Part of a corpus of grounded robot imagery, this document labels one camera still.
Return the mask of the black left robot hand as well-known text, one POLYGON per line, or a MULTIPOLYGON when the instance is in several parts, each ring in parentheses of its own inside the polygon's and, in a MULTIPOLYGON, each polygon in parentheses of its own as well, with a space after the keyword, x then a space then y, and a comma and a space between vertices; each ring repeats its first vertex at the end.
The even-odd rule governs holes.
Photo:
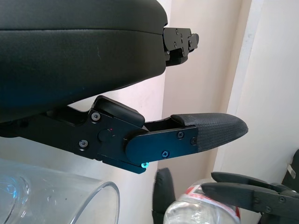
POLYGON ((156 0, 3 0, 0 134, 133 173, 149 162, 207 151, 248 132, 224 113, 146 122, 103 96, 187 61, 199 43, 167 27, 156 0))

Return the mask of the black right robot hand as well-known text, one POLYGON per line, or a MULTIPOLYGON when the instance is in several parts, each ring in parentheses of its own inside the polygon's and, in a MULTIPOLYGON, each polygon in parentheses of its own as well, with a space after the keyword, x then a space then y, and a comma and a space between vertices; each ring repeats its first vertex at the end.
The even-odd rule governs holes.
POLYGON ((239 174, 212 172, 175 198, 168 168, 157 171, 152 217, 155 224, 239 224, 240 209, 260 213, 260 224, 297 224, 299 194, 282 184, 269 184, 239 174))

